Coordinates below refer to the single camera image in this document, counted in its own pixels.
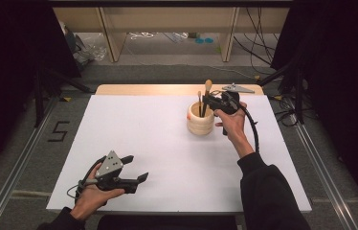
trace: wooden stick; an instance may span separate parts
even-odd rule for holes
[[[212,88],[212,85],[213,85],[213,83],[211,80],[206,80],[206,82],[205,82],[205,87],[206,87],[205,97],[209,97],[210,89]],[[204,117],[206,115],[206,108],[207,108],[207,104],[203,103],[202,117]]]
[[[202,101],[201,101],[201,97],[202,97],[202,92],[197,92],[197,95],[199,96],[199,117],[202,116]]]

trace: white table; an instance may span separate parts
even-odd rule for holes
[[[84,177],[96,160],[114,150],[120,157],[134,155],[134,161],[124,166],[121,178],[136,178],[143,173],[149,176],[136,194],[110,200],[100,211],[242,213],[242,173],[236,164],[235,149],[222,135],[222,128],[214,128],[207,136],[195,136],[187,130],[187,109],[197,101],[196,95],[197,91],[195,96],[92,96],[47,209],[73,207],[74,200],[66,191]],[[248,104],[257,122],[263,160],[280,168],[300,210],[311,211],[267,97],[241,95],[241,100]],[[253,132],[249,125],[245,128],[253,146]]]

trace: gray floor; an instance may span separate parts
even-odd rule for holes
[[[255,76],[264,76],[251,68],[250,56],[239,45],[234,45],[230,62],[222,62],[217,49],[217,35],[202,34],[202,37],[211,37],[214,43],[197,44],[191,39],[183,39],[175,43],[164,34],[135,40],[128,37],[119,62],[110,63],[107,58],[92,62],[79,81],[96,88],[101,83],[155,83],[154,81],[165,79],[168,82],[202,80],[200,83],[203,83],[207,78],[216,78],[216,81],[223,82],[253,83]],[[248,42],[244,34],[238,34],[236,37],[243,45],[251,48],[251,42]],[[275,37],[272,34],[266,34],[266,37],[267,44],[276,47]],[[267,58],[262,49],[258,50],[256,47],[255,51],[263,58]],[[259,71],[273,71],[255,57],[252,63]],[[278,94],[279,82],[274,80],[267,84],[264,87],[265,94]],[[25,171],[1,215],[0,229],[35,229],[40,222],[51,221],[56,216],[55,213],[46,211],[46,204],[78,131],[78,125],[90,96],[68,85],[65,85],[63,90],[62,96],[70,98],[70,101],[56,103]],[[271,101],[271,105],[274,112],[283,110],[279,102]],[[344,164],[338,160],[338,155],[321,121],[316,119],[316,114],[308,111],[304,115],[305,127],[358,226],[358,187]],[[62,136],[61,133],[53,133],[53,130],[57,122],[63,121],[69,122],[59,125],[62,130],[67,131],[63,142],[49,142]],[[0,189],[33,133],[34,122],[34,99],[31,98],[27,102],[26,111],[14,127],[12,136],[9,137],[7,147],[0,153]],[[312,203],[313,211],[304,214],[310,226],[312,229],[344,229],[308,157],[297,128],[280,123],[280,130]],[[101,215],[92,216],[87,222],[87,229],[96,229],[100,217]]]

